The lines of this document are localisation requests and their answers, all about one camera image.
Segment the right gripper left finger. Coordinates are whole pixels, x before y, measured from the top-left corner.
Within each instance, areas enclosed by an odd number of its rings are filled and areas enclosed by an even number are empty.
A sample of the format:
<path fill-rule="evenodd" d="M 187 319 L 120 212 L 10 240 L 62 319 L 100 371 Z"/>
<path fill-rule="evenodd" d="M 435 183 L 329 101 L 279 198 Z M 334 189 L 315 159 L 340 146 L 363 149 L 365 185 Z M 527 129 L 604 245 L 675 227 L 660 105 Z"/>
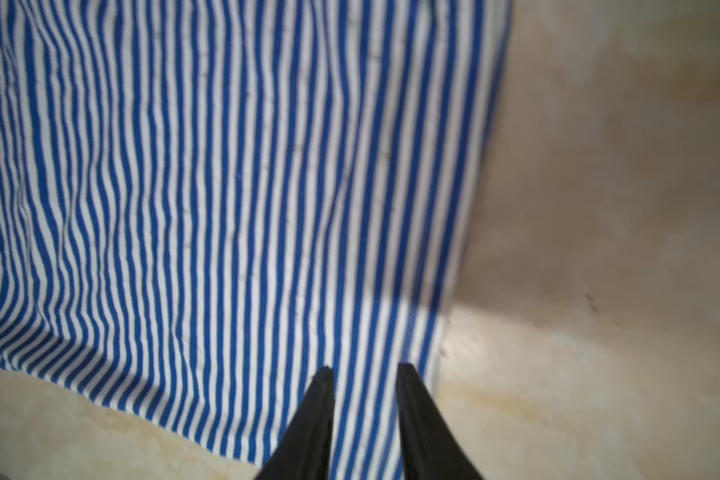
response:
<path fill-rule="evenodd" d="M 334 372 L 324 366 L 313 376 L 279 445 L 256 479 L 328 479 L 334 408 Z"/>

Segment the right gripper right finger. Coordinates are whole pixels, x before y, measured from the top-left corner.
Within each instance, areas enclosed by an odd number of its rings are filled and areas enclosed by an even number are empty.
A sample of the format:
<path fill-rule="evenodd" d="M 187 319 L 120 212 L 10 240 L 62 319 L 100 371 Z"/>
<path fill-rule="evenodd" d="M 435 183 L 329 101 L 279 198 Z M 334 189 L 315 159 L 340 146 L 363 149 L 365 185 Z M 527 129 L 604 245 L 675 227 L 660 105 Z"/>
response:
<path fill-rule="evenodd" d="M 400 363 L 396 400 L 405 479 L 482 479 L 410 363 Z"/>

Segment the striped tank top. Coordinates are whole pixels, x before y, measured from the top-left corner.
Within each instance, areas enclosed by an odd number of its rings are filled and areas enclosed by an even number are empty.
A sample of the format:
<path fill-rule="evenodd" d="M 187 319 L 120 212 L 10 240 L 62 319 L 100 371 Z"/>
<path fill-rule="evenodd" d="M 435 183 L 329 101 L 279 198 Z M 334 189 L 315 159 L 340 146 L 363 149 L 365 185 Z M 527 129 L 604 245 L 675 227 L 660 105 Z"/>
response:
<path fill-rule="evenodd" d="M 315 372 L 334 479 L 403 474 L 508 1 L 0 1 L 0 370 L 264 464 Z"/>

